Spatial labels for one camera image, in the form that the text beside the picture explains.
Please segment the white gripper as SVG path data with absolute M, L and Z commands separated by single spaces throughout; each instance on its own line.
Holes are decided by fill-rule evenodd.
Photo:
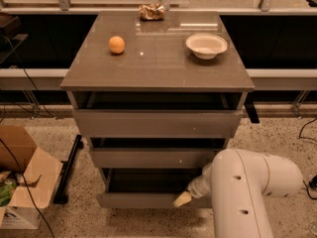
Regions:
M 180 207 L 191 201 L 192 196 L 194 198 L 201 198 L 210 193 L 210 181 L 204 176 L 193 179 L 188 187 L 188 191 L 184 191 L 174 202 L 175 207 Z

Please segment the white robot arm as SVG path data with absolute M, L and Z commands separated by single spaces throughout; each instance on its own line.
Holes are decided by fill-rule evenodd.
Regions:
M 273 238 L 264 198 L 294 196 L 302 182 L 300 168 L 287 158 L 227 149 L 203 168 L 174 205 L 209 195 L 215 238 Z

